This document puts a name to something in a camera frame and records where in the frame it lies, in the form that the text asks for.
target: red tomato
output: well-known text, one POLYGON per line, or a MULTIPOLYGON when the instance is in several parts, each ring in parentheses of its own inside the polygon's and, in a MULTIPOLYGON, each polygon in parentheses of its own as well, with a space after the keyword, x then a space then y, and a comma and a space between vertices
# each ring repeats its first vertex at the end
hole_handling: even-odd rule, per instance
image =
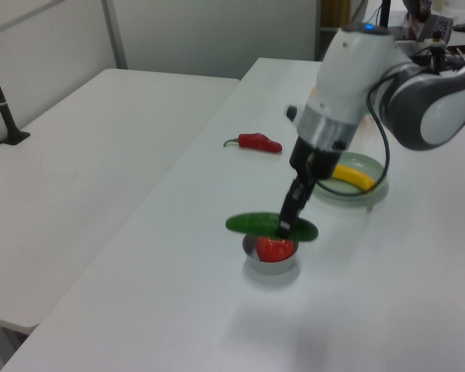
POLYGON ((257 253, 260 261, 279 262, 295 253, 295 243, 292 240, 277 240, 261 236, 257 241, 257 253))

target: light green plate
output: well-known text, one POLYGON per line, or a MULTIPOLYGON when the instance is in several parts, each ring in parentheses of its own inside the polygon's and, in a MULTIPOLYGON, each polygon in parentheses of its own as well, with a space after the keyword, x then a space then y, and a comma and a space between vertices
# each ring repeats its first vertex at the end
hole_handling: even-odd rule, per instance
MULTIPOLYGON (((382 166, 381 163, 379 163, 377 160, 368 157, 367 155, 363 155, 361 153, 343 153, 339 159, 339 164, 346 165, 348 167, 352 167, 353 169, 357 169, 358 171, 362 171, 365 174, 368 174, 371 176, 374 181, 377 181, 379 177, 382 175, 382 171, 384 170, 384 167, 382 166)), ((357 186, 345 182, 342 180, 338 180, 336 178, 330 178, 328 180, 320 181, 321 184, 324 184, 328 188, 331 188, 333 190, 336 190, 338 192, 348 192, 348 193, 353 193, 353 192, 358 192, 361 191, 360 188, 357 186)), ((382 195, 383 190, 388 189, 388 180, 385 178, 382 183, 377 186, 375 190, 368 194, 364 195, 359 195, 359 196, 342 196, 342 195, 337 195, 333 194, 332 192, 326 191, 323 188, 320 188, 319 186, 315 186, 314 189, 314 194, 320 194, 324 195, 329 198, 334 198, 338 200, 344 200, 348 202, 356 202, 356 201, 361 201, 367 198, 374 198, 375 195, 382 195)))

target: white table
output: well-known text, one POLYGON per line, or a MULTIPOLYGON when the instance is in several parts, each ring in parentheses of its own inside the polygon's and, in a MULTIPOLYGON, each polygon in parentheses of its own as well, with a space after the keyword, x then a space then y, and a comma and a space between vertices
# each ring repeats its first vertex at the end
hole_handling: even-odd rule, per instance
MULTIPOLYGON (((372 212, 312 198, 319 238, 286 273, 252 271, 224 227, 281 208, 297 137, 283 111, 318 69, 259 60, 3 371, 465 371, 465 128, 425 153, 390 138, 372 212), (284 152, 222 147, 251 132, 284 152)), ((352 148, 381 146, 365 122, 352 148)))
POLYGON ((0 146, 0 326, 43 320, 237 83, 107 70, 0 146))

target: yellow banana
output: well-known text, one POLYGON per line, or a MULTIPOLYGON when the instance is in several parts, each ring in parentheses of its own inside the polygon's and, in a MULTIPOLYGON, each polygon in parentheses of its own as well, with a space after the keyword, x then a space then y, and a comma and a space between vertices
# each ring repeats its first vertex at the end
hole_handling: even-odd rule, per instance
POLYGON ((368 174, 342 164, 336 165, 336 169, 334 170, 332 177, 354 184, 364 191, 368 190, 375 184, 374 179, 368 174))

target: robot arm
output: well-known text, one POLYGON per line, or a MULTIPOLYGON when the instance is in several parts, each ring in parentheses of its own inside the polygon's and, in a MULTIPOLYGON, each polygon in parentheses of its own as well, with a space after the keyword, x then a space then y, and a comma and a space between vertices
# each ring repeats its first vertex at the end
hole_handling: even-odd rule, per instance
POLYGON ((277 234, 288 237, 315 182, 330 178, 367 113, 367 95, 383 124, 405 147, 427 150, 465 124, 465 67, 453 76, 424 73, 386 30, 343 27, 327 50, 317 89, 303 109, 290 107, 298 140, 290 165, 298 176, 284 200, 277 234))

